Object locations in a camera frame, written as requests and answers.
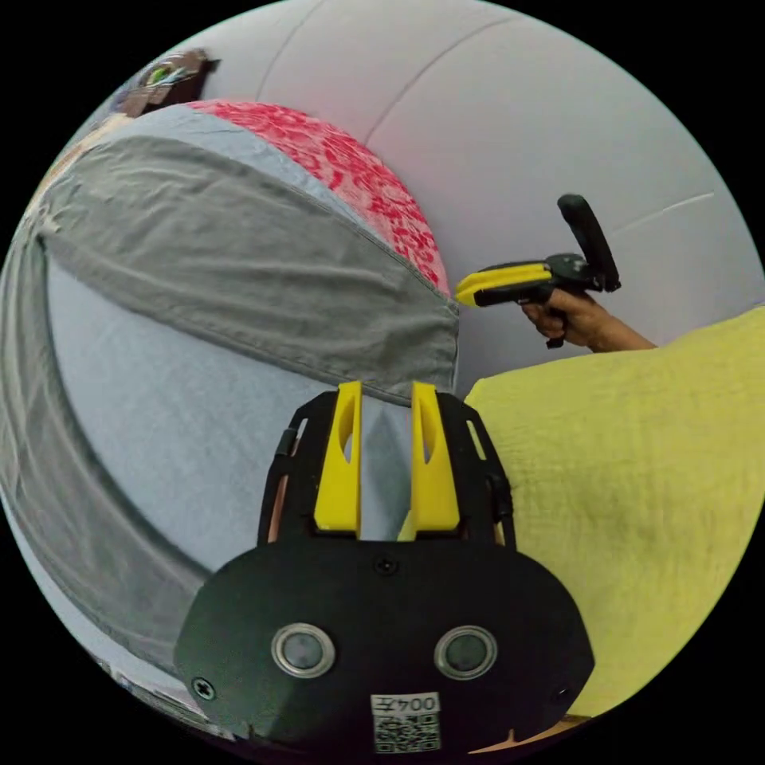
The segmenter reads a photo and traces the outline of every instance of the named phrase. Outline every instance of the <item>circular lens ring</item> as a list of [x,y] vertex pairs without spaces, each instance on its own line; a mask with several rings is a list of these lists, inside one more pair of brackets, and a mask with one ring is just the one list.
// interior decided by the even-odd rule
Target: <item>circular lens ring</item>
[[[310,635],[312,638],[315,638],[319,642],[322,650],[322,656],[319,663],[307,669],[293,666],[284,655],[284,644],[287,640],[293,635],[300,634]],[[310,680],[314,677],[321,677],[335,664],[335,646],[324,630],[320,630],[319,627],[316,627],[313,624],[295,622],[295,624],[288,624],[286,627],[282,627],[273,636],[273,640],[271,641],[271,656],[277,663],[279,669],[286,672],[288,675]]]
[[[486,649],[486,656],[475,669],[462,671],[455,669],[449,664],[446,654],[451,643],[457,638],[462,638],[464,636],[478,638]],[[483,627],[468,624],[449,630],[449,632],[438,641],[433,654],[433,660],[438,667],[438,671],[451,680],[475,680],[477,677],[485,675],[494,666],[497,654],[498,648],[494,636]]]

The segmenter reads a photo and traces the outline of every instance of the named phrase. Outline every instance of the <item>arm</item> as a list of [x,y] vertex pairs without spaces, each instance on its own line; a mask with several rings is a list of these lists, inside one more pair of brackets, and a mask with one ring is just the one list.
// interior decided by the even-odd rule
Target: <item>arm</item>
[[588,344],[593,353],[648,351],[656,346],[623,321],[611,316]]
[[[556,289],[545,305],[526,304],[523,310],[545,337],[565,337],[568,343],[589,348],[593,353],[646,351],[656,347],[586,293],[574,295]],[[556,311],[567,316],[565,330]]]

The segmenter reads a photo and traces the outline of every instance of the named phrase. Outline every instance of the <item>yellow cushion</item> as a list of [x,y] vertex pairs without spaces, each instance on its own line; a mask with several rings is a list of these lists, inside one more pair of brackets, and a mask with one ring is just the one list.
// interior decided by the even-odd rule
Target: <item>yellow cushion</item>
[[[480,380],[521,552],[579,605],[595,716],[683,648],[729,583],[765,496],[765,308],[652,351]],[[502,604],[512,608],[512,603]]]

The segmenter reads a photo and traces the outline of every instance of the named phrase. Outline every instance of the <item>gray fabric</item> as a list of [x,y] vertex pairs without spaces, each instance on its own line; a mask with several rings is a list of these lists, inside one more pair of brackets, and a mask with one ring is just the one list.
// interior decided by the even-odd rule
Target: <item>gray fabric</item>
[[124,127],[108,133],[96,144],[114,143],[131,135],[153,135],[183,141],[207,151],[215,151],[272,178],[304,191],[326,207],[352,220],[371,237],[384,240],[337,194],[328,189],[302,165],[290,159],[272,143],[212,114],[197,112],[177,104],[148,112]]
[[136,136],[46,195],[45,245],[101,295],[322,382],[410,401],[452,390],[457,308],[351,222],[239,162]]
[[2,494],[66,596],[131,653],[173,673],[182,620],[209,571],[141,516],[84,438],[53,355],[37,233],[20,227],[0,277]]
[[[126,311],[55,261],[48,286],[61,381],[112,479],[158,532],[212,571],[249,550],[284,428],[333,386]],[[411,438],[409,407],[364,399],[363,539],[398,536]]]

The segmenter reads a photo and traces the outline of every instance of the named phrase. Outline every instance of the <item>red floral pillow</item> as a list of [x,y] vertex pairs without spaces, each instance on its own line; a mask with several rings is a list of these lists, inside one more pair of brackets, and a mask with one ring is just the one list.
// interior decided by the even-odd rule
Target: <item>red floral pillow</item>
[[404,184],[369,149],[333,125],[275,104],[224,100],[186,106],[269,141],[348,204],[383,240],[449,295],[446,271],[425,216]]

